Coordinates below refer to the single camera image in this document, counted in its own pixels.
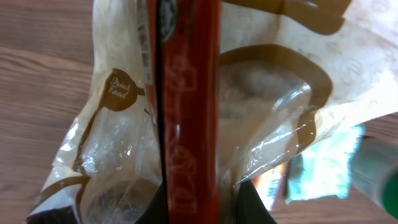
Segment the teal wet wipes pack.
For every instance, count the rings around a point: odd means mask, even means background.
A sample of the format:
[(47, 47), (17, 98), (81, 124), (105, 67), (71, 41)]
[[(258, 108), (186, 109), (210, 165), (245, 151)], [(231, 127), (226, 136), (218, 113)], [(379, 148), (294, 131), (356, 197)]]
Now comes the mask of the teal wet wipes pack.
[(294, 157), (289, 164), (285, 202), (336, 196), (351, 187), (350, 162), (364, 137), (363, 125), (344, 129)]

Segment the beige snack pouch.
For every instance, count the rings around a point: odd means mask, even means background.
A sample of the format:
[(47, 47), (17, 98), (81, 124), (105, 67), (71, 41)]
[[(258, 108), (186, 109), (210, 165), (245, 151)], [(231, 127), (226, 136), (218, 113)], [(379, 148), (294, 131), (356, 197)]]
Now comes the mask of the beige snack pouch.
[[(236, 223), (241, 182), (397, 111), (397, 2), (219, 2), (217, 223)], [(94, 1), (90, 96), (27, 223), (135, 223), (165, 185), (146, 3)]]

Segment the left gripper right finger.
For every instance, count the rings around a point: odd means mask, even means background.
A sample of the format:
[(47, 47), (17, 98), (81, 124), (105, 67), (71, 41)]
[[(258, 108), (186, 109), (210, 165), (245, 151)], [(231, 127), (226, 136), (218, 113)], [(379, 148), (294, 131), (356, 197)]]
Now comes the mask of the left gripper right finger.
[(236, 224), (277, 224), (250, 180), (240, 184), (235, 216)]

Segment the red snack stick packet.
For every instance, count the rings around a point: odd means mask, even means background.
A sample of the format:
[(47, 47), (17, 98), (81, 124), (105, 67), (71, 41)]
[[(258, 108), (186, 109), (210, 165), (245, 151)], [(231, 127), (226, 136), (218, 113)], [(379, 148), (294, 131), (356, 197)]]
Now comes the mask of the red snack stick packet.
[(147, 1), (170, 223), (217, 223), (219, 0)]

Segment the orange Kleenex tissue pack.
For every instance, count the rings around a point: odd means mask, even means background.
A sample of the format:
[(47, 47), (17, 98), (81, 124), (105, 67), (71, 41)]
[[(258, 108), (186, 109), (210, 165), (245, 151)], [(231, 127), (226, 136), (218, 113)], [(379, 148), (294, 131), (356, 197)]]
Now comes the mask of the orange Kleenex tissue pack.
[(271, 211), (273, 208), (286, 168), (287, 164), (280, 164), (260, 176), (251, 179), (259, 198), (268, 211)]

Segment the green lid jar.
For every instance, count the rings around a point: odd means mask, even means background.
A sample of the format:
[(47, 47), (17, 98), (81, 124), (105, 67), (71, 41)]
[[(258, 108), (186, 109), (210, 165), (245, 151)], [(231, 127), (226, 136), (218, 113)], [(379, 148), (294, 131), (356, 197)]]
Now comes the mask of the green lid jar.
[(351, 160), (353, 185), (397, 218), (397, 146), (366, 137)]

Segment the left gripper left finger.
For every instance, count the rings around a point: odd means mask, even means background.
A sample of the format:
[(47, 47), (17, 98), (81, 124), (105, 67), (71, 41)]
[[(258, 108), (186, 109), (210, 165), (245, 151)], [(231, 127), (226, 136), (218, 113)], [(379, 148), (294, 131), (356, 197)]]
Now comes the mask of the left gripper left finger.
[(160, 184), (145, 212), (134, 224), (169, 224), (167, 192), (163, 183)]

